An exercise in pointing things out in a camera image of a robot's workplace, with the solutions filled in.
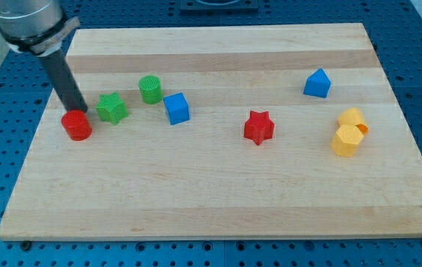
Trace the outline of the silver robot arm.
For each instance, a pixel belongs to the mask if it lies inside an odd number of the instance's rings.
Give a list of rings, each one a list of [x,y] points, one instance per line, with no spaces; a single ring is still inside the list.
[[[17,53],[49,56],[79,26],[58,0],[0,0],[0,33]]]

